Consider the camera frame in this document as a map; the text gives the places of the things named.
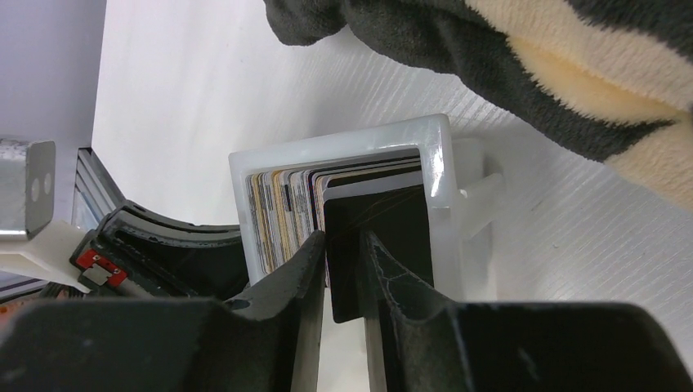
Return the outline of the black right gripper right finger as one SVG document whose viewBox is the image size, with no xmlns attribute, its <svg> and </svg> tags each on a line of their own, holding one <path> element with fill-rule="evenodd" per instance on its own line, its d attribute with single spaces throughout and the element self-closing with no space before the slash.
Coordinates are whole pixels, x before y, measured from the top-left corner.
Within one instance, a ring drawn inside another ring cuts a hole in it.
<svg viewBox="0 0 693 392">
<path fill-rule="evenodd" d="M 689 391 L 659 323 L 629 303 L 457 302 L 360 239 L 373 391 Z"/>
</svg>

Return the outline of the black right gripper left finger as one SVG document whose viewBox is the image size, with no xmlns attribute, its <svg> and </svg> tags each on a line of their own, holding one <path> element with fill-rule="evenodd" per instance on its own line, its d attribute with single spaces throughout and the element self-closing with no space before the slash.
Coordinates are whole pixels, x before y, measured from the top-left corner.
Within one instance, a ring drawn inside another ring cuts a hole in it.
<svg viewBox="0 0 693 392">
<path fill-rule="evenodd" d="M 1 333 L 4 391 L 313 391 L 324 235 L 227 302 L 37 301 Z"/>
</svg>

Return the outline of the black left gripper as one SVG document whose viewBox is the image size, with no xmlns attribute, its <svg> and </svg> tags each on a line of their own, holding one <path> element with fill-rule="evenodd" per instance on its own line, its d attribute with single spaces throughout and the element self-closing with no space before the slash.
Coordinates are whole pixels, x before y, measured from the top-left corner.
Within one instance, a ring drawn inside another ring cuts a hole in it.
<svg viewBox="0 0 693 392">
<path fill-rule="evenodd" d="M 213 297 L 249 284 L 238 225 L 193 225 L 126 200 L 70 257 L 93 296 Z"/>
</svg>

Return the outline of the white plastic card tray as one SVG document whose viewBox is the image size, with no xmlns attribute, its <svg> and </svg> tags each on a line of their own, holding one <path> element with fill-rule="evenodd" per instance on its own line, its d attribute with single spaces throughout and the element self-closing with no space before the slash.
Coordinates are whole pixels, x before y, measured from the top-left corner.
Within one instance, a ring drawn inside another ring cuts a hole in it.
<svg viewBox="0 0 693 392">
<path fill-rule="evenodd" d="M 418 150 L 422 164 L 436 290 L 456 301 L 496 300 L 486 226 L 501 209 L 505 180 L 499 173 L 485 174 L 482 143 L 453 139 L 449 119 L 443 114 L 230 154 L 230 175 L 250 282 L 257 283 L 267 272 L 251 226 L 247 176 L 277 167 L 371 158 L 412 149 Z"/>
</svg>

